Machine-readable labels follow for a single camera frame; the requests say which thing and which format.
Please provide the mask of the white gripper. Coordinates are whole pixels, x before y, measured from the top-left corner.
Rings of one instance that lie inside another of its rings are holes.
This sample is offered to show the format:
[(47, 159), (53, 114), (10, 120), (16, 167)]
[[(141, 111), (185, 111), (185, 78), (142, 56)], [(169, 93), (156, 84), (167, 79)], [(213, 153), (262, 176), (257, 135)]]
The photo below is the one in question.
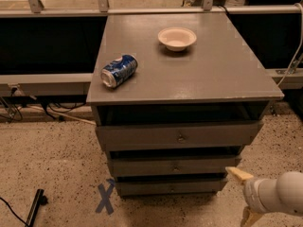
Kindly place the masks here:
[(265, 213), (270, 213), (270, 209), (263, 204), (260, 192), (266, 187), (272, 190), (274, 180), (253, 178), (252, 174), (234, 166), (227, 166), (225, 170), (244, 184), (243, 195), (248, 206), (243, 209), (241, 227), (252, 227)]

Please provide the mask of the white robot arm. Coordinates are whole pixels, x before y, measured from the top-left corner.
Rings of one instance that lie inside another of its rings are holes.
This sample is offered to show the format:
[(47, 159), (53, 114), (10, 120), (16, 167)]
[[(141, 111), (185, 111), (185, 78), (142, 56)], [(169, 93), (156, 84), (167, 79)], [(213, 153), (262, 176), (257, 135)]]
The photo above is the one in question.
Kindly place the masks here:
[(242, 212), (241, 227), (252, 227), (268, 213), (303, 216), (302, 172), (289, 171), (276, 179), (265, 179), (234, 166), (225, 169), (242, 185), (247, 203)]

